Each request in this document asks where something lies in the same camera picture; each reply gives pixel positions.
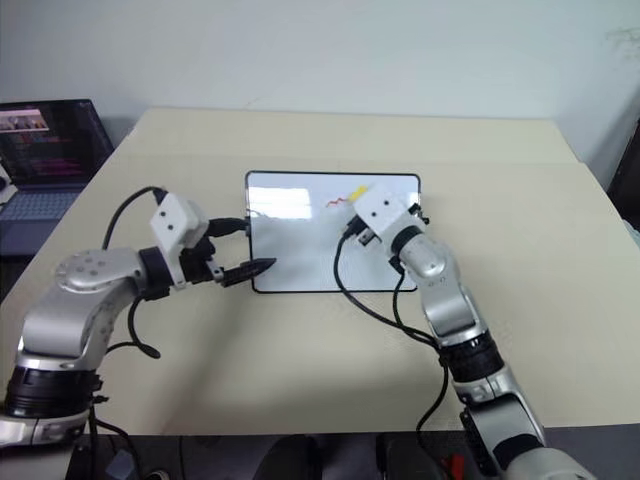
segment silver robotic arm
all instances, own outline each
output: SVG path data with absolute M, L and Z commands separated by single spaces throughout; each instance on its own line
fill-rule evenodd
M 416 283 L 439 353 L 465 405 L 460 415 L 485 475 L 508 479 L 594 478 L 564 452 L 545 447 L 540 422 L 498 352 L 451 251 L 425 234 L 425 222 L 381 185 L 353 203 L 350 233 L 363 245 L 378 238 L 395 267 Z
M 83 432 L 102 382 L 96 373 L 118 314 L 135 299 L 167 296 L 170 287 L 248 280 L 275 259 L 231 270 L 213 260 L 209 237 L 245 230 L 243 219 L 208 220 L 193 202 L 163 195 L 151 226 L 158 247 L 89 250 L 56 269 L 55 283 L 28 311 L 15 368 L 0 411 L 0 448 L 72 441 Z

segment table surface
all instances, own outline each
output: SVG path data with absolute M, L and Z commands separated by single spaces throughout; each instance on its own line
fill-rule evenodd
M 431 233 L 456 253 L 543 424 L 640 421 L 640 253 L 543 120 L 152 109 L 3 302 L 2 382 L 30 303 L 65 256 L 99 246 L 125 196 L 164 185 L 211 217 L 239 216 L 251 169 L 417 173 Z M 150 199 L 134 204 L 112 246 L 152 245 L 153 210 Z M 216 246 L 223 265 L 248 258 L 240 235 Z M 390 294 L 361 298 L 390 314 Z M 419 303 L 404 294 L 400 311 L 425 328 Z M 126 338 L 123 317 L 113 342 Z M 124 349 L 100 369 L 111 400 L 99 415 L 134 434 L 408 430 L 441 381 L 433 353 L 339 294 L 200 284 L 142 304 L 137 325 L 162 359 Z M 428 428 L 460 428 L 460 408 L 450 391 Z

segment whiteboard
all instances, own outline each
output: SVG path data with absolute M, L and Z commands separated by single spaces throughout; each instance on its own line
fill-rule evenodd
M 336 292 L 333 258 L 355 211 L 346 200 L 360 186 L 384 183 L 406 203 L 420 203 L 420 178 L 413 174 L 251 171 L 246 176 L 251 223 L 251 258 L 276 258 L 253 279 L 257 292 Z M 340 277 L 352 291 L 393 291 L 398 273 L 376 239 L 363 247 L 347 240 Z M 402 290 L 413 290 L 407 277 Z

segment laptop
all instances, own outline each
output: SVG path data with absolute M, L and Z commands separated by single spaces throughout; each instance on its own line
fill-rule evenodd
M 35 255 L 112 152 L 91 100 L 0 103 L 0 256 Z

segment cable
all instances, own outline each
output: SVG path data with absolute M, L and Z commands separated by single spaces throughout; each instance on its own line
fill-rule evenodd
M 400 278 L 398 279 L 398 283 L 396 283 L 396 287 L 393 289 L 393 297 L 392 297 L 392 301 L 391 301 L 391 308 L 393 310 L 393 318 L 395 318 L 396 323 L 398 325 L 400 325 L 400 327 L 402 327 L 402 331 L 409 337 L 412 338 L 418 342 L 422 341 L 420 338 L 416 338 L 416 334 L 410 330 L 406 329 L 406 325 L 402 322 L 402 319 L 400 318 L 400 313 L 398 312 L 398 295 L 400 293 L 400 287 L 402 287 L 402 283 L 404 282 L 406 276 L 406 272 L 404 269 L 402 269 L 402 272 L 400 273 Z M 422 343 L 426 343 L 427 345 L 429 345 L 431 348 L 433 348 L 435 351 L 438 351 L 440 349 L 440 347 L 438 346 L 438 342 L 436 341 L 435 337 L 433 335 L 429 335 L 426 332 L 422 332 L 421 330 L 419 330 L 424 337 L 429 341 L 429 343 L 427 343 L 426 341 L 423 341 Z
M 107 348 L 107 352 L 105 353 L 105 355 L 107 353 L 113 352 L 114 350 L 117 350 L 118 348 L 136 347 L 142 353 L 144 353 L 145 355 L 153 359 L 158 359 L 162 356 L 160 352 L 155 348 L 153 348 L 151 345 L 147 345 L 146 343 L 143 343 L 140 340 L 140 337 L 138 337 L 138 334 L 136 332 L 135 315 L 136 315 L 136 310 L 138 308 L 138 305 L 142 300 L 144 300 L 142 296 L 137 296 L 133 300 L 133 303 L 131 304 L 131 306 L 129 307 L 129 313 L 127 314 L 127 328 L 129 329 L 129 335 L 131 336 L 131 341 L 119 342 L 119 343 L 114 343 L 113 345 L 110 345 L 109 348 Z
M 89 408 L 89 445 L 91 453 L 91 473 L 90 479 L 97 480 L 98 478 L 98 427 L 96 427 L 96 410 L 91 406 Z
M 109 444 L 111 445 L 111 452 L 115 456 L 118 453 L 118 447 L 116 446 L 116 441 L 113 439 L 113 435 L 107 435 L 107 439 L 109 440 Z
M 131 440 L 131 437 L 129 436 L 129 434 L 124 430 L 122 430 L 121 428 L 116 427 L 115 425 L 111 425 L 110 423 L 100 420 L 99 418 L 95 417 L 95 414 L 94 414 L 94 418 L 97 426 L 104 428 L 105 430 L 109 430 L 113 433 L 117 433 L 127 443 L 131 456 L 133 457 L 133 466 L 136 471 L 136 477 L 140 479 L 143 478 L 141 475 L 142 469 L 140 467 L 141 465 L 140 455 L 138 454 L 138 450 L 136 449 L 136 446 L 133 444 L 133 440 Z
M 353 294 L 349 290 L 347 290 L 347 288 L 344 286 L 344 283 L 342 283 L 342 280 L 340 279 L 340 271 L 339 271 L 340 256 L 342 254 L 342 247 L 344 246 L 344 242 L 346 241 L 346 239 L 347 237 L 344 235 L 340 237 L 340 240 L 338 241 L 338 246 L 336 247 L 335 256 L 333 257 L 333 278 L 335 279 L 335 282 L 338 285 L 340 292 L 342 292 L 342 294 L 347 298 L 347 300 L 349 300 L 357 308 L 362 310 L 367 315 L 375 318 L 379 322 L 382 322 L 385 325 L 388 325 L 390 327 L 397 328 L 398 330 L 401 330 L 405 334 L 409 335 L 414 340 L 420 343 L 429 345 L 431 348 L 437 348 L 437 343 L 435 342 L 435 339 L 428 333 L 423 332 L 422 330 L 418 330 L 417 328 L 407 327 L 402 323 L 399 324 L 392 320 L 389 320 L 388 318 L 384 317 L 383 315 L 380 315 L 378 312 L 371 310 L 369 307 L 361 303 L 357 298 L 353 296 Z
M 400 293 L 400 287 L 402 286 L 402 283 L 404 282 L 404 279 L 405 279 L 405 276 L 406 276 L 406 272 L 404 271 L 404 269 L 400 273 L 400 278 L 398 279 L 398 283 L 396 283 L 396 286 L 395 286 L 395 288 L 393 290 L 392 309 L 393 309 L 393 316 L 394 316 L 395 322 L 393 322 L 393 321 L 389 320 L 388 318 L 380 315 L 379 313 L 371 310 L 369 307 L 367 307 L 366 305 L 362 304 L 357 298 L 355 298 L 353 296 L 353 294 L 349 290 L 347 290 L 347 288 L 344 286 L 344 283 L 342 283 L 342 280 L 340 279 L 340 271 L 339 271 L 339 264 L 340 264 L 340 256 L 342 254 L 342 247 L 344 246 L 344 242 L 347 240 L 347 238 L 348 238 L 348 235 L 343 235 L 340 238 L 340 240 L 338 241 L 338 246 L 336 247 L 336 253 L 335 253 L 335 256 L 334 256 L 334 259 L 333 259 L 333 277 L 334 277 L 334 279 L 336 281 L 336 284 L 338 285 L 338 288 L 342 292 L 342 294 L 345 297 L 347 297 L 347 300 L 349 300 L 351 303 L 353 303 L 356 307 L 358 307 L 360 310 L 362 310 L 363 312 L 365 312 L 369 316 L 371 316 L 371 317 L 375 318 L 376 320 L 384 323 L 385 325 L 389 325 L 390 327 L 394 327 L 394 328 L 399 329 L 400 331 L 402 331 L 408 337 L 410 337 L 413 340 L 416 340 L 416 341 L 418 341 L 420 343 L 424 343 L 424 344 L 428 345 L 429 347 L 433 348 L 436 351 L 436 353 L 439 353 L 440 347 L 439 347 L 436 339 L 432 335 L 429 335 L 428 333 L 423 332 L 422 330 L 418 330 L 416 328 L 407 327 L 403 323 L 402 319 L 400 318 L 400 313 L 398 311 L 398 295 Z M 422 427 L 427 422 L 427 420 L 431 417 L 431 415 L 433 415 L 433 413 L 440 407 L 440 405 L 442 405 L 444 397 L 445 397 L 445 395 L 447 393 L 447 386 L 449 384 L 449 369 L 447 368 L 446 364 L 444 363 L 444 359 L 442 357 L 439 358 L 439 362 L 440 362 L 440 365 L 442 366 L 442 369 L 444 371 L 444 375 L 443 375 L 443 379 L 442 379 L 442 386 L 440 387 L 440 393 L 436 397 L 435 402 L 433 402 L 433 404 L 427 409 L 427 411 L 424 413 L 424 415 L 422 415 L 422 417 L 420 417 L 420 420 L 418 420 L 418 423 L 416 425 L 416 435 L 417 435 L 418 445 L 420 446 L 422 451 L 425 453 L 425 455 L 427 455 L 431 459 L 432 462 L 434 462 L 436 465 L 438 465 L 438 467 L 446 475 L 446 478 L 451 478 L 451 472 L 449 472 L 445 468 L 445 466 L 442 465 L 442 463 L 440 463 L 436 458 L 433 457 L 433 455 L 429 451 L 429 448 L 424 443 L 424 439 L 422 438 Z
M 418 440 L 418 445 L 420 446 L 424 454 L 427 455 L 434 463 L 436 463 L 442 469 L 442 471 L 447 475 L 447 478 L 451 478 L 451 472 L 449 472 L 444 467 L 444 465 L 442 465 L 442 463 L 440 463 L 436 458 L 434 458 L 434 456 L 429 451 L 429 447 L 425 443 L 424 438 L 422 436 L 422 427 L 424 427 L 424 424 L 427 423 L 427 420 L 429 420 L 431 415 L 433 415 L 435 411 L 438 408 L 440 408 L 440 405 L 442 405 L 442 401 L 444 400 L 444 397 L 447 394 L 447 387 L 449 385 L 449 369 L 444 364 L 444 361 L 442 359 L 440 360 L 440 364 L 442 365 L 442 370 L 443 370 L 442 386 L 440 387 L 440 393 L 438 393 L 438 396 L 436 397 L 436 401 L 433 402 L 433 404 L 427 409 L 427 411 L 424 412 L 424 415 L 420 417 L 420 420 L 418 420 L 418 423 L 416 425 L 416 437 Z
M 131 203 L 133 203 L 138 197 L 141 197 L 147 192 L 153 192 L 153 194 L 156 196 L 156 200 L 158 201 L 158 203 L 160 203 L 159 199 L 162 197 L 162 195 L 167 193 L 167 191 L 164 188 L 150 186 L 150 187 L 141 188 L 137 192 L 127 197 L 125 201 L 122 202 L 122 204 L 118 207 L 118 209 L 115 211 L 115 213 L 111 217 L 111 220 L 109 221 L 109 225 L 107 226 L 107 232 L 104 234 L 104 240 L 102 240 L 102 247 L 101 247 L 102 250 L 106 250 L 107 248 L 109 248 L 109 243 L 111 242 L 111 236 L 113 235 L 113 230 L 115 229 L 116 223 L 118 223 L 118 219 L 120 218 L 120 215 L 122 215 L 122 212 L 124 212 L 124 210 L 129 205 L 131 205 Z
M 182 480 L 187 480 L 187 474 L 185 473 L 185 469 L 184 469 L 184 451 L 182 448 L 183 440 L 184 440 L 184 437 L 180 435 L 178 437 L 178 459 L 180 460 L 180 477 L 182 478 Z

